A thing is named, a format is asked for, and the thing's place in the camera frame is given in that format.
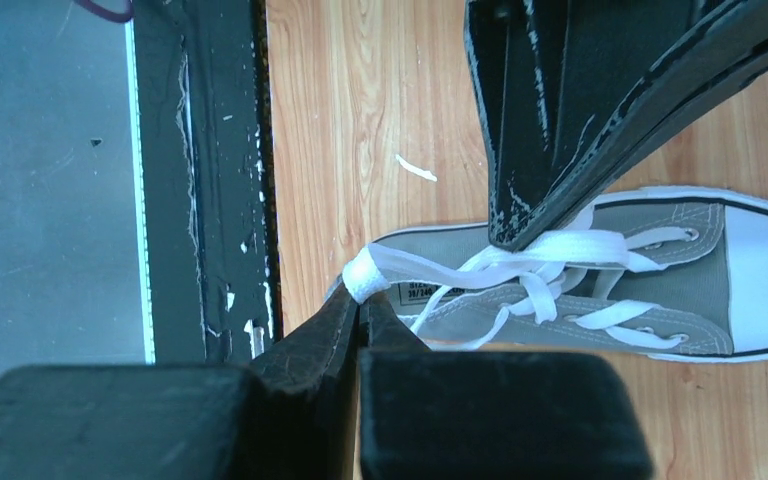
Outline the white shoelace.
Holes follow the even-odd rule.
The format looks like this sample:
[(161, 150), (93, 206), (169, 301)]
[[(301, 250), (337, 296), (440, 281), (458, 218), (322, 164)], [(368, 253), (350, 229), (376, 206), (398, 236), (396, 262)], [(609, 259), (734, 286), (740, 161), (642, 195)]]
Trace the white shoelace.
[(450, 344), (448, 350), (475, 350), (489, 343), (512, 317), (529, 317), (536, 325), (560, 317), (561, 296), (594, 271), (592, 296), (606, 300), (627, 272), (664, 270), (644, 255), (655, 245), (690, 241), (695, 234), (683, 227), (664, 226), (629, 237), (593, 228), (593, 208), (587, 208), (567, 227), (541, 234), (519, 252), (487, 246), (457, 268), (418, 254), (370, 243), (343, 268), (341, 280), (357, 303), (369, 300), (396, 284), (422, 283), (436, 290), (409, 326), (415, 335), (431, 320), (466, 305), (493, 299), (493, 322), (480, 336)]

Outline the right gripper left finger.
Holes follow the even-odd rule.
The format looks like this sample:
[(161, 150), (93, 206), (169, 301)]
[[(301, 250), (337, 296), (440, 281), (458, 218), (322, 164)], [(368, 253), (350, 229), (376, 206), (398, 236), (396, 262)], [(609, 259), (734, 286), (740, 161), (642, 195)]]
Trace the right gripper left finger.
[(338, 479), (358, 310), (338, 289), (244, 366), (10, 370), (0, 479)]

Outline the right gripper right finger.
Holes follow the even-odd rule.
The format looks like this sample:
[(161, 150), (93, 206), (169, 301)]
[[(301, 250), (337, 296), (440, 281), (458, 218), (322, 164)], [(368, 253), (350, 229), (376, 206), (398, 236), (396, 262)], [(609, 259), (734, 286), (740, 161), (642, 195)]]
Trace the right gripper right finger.
[(649, 479), (623, 381), (559, 351), (434, 352), (382, 294), (359, 310), (359, 452), (367, 479)]

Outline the grey canvas sneaker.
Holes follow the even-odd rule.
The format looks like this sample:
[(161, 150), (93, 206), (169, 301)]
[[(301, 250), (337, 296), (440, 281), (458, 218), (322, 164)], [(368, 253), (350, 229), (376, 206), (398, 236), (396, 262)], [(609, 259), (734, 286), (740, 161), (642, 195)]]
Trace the grey canvas sneaker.
[[(644, 250), (664, 270), (625, 273), (603, 301), (592, 296), (597, 274), (589, 272), (561, 296), (558, 320), (536, 325), (512, 317), (485, 345), (624, 351), (691, 363), (768, 360), (768, 200), (708, 187), (656, 186), (604, 194), (581, 213), (587, 208), (594, 210), (596, 230), (629, 237), (675, 226), (696, 237)], [(408, 228), (371, 243), (453, 268), (492, 246), (483, 223)], [(409, 328), (435, 290), (412, 282), (380, 294)], [(493, 304), (469, 301), (428, 322), (417, 336), (432, 349), (448, 350), (490, 328)]]

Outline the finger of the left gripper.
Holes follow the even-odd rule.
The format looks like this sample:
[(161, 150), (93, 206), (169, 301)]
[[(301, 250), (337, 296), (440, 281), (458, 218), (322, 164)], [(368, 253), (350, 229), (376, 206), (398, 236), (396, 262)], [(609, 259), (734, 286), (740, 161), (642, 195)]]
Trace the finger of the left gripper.
[(469, 1), (490, 243), (526, 248), (768, 72), (768, 1)]

